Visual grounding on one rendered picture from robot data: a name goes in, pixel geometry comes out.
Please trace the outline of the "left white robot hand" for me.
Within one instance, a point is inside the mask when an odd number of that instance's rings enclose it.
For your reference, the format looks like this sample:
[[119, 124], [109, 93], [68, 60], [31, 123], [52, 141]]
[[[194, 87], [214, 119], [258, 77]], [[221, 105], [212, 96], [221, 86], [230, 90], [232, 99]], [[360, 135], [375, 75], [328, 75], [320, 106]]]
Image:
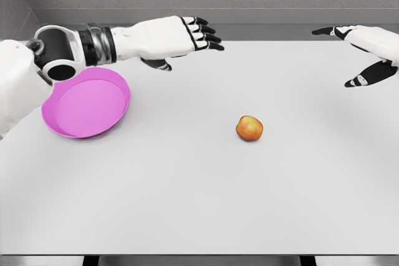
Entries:
[[201, 50], [224, 50], [216, 31], [200, 17], [163, 17], [138, 25], [143, 31], [138, 56], [153, 69], [171, 71], [167, 58], [183, 57]]

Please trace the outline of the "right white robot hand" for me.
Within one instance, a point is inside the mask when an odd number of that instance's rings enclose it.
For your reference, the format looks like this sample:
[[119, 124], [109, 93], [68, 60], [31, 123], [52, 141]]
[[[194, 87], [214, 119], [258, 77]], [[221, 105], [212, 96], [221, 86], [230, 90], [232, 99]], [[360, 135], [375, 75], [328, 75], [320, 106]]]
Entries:
[[335, 36], [380, 59], [353, 79], [345, 82], [346, 88], [374, 85], [399, 72], [399, 34], [397, 33], [375, 26], [344, 25], [316, 29], [312, 31], [312, 35]]

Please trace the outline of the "pink round plate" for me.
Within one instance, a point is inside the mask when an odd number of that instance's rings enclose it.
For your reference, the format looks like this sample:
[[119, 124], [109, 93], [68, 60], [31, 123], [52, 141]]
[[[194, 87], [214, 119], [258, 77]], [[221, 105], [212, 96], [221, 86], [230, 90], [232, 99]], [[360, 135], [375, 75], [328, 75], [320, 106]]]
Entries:
[[130, 103], [130, 87], [117, 72], [91, 67], [57, 82], [41, 106], [47, 127], [68, 138], [90, 138], [115, 126]]

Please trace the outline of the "red yellow apple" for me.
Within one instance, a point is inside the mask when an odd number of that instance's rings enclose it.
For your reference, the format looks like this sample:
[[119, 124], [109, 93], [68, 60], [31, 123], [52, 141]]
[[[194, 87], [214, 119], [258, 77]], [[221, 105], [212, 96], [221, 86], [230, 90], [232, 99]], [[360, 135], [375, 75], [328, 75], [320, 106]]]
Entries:
[[242, 116], [236, 125], [236, 133], [245, 141], [257, 141], [261, 138], [264, 126], [254, 116]]

